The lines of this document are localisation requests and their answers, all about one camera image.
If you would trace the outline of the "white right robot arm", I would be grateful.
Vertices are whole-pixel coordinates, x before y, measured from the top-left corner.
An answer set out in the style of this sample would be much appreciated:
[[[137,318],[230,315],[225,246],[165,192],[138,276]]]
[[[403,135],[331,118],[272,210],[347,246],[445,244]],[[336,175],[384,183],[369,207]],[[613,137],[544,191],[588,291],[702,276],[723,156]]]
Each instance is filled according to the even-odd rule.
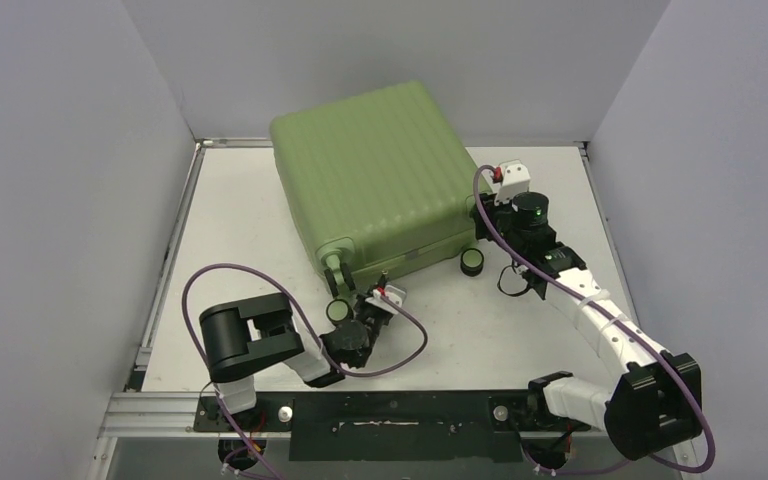
[[[548,223],[545,195],[526,192],[508,201],[478,193],[471,216],[476,236],[499,245],[525,280],[527,291],[552,304],[582,336],[611,375],[594,385],[568,372],[535,379],[528,419],[549,428],[562,418],[604,431],[628,460],[704,436],[701,369],[648,337],[614,303],[586,262],[558,240]]]

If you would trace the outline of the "green suitcase with blue lining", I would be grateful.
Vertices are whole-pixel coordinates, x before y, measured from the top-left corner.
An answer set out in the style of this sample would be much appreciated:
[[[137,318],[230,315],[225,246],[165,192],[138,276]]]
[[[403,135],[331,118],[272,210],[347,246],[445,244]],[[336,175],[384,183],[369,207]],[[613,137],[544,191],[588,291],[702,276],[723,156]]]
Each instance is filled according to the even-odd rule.
[[[418,81],[276,117],[274,162],[314,271],[357,288],[458,256],[474,242],[477,166]]]

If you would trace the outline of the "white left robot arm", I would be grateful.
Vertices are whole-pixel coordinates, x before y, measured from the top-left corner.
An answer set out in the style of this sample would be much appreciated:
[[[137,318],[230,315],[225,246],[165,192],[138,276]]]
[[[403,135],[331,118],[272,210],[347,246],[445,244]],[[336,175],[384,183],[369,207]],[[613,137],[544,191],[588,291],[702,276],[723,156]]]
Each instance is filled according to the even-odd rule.
[[[364,367],[382,327],[396,310],[374,294],[358,296],[353,307],[334,300],[326,313],[335,329],[321,336],[300,330],[284,293],[219,304],[200,314],[208,372],[223,399],[219,414],[225,422],[244,430],[257,421],[254,375],[276,364],[285,364],[313,388],[345,379],[330,360]]]

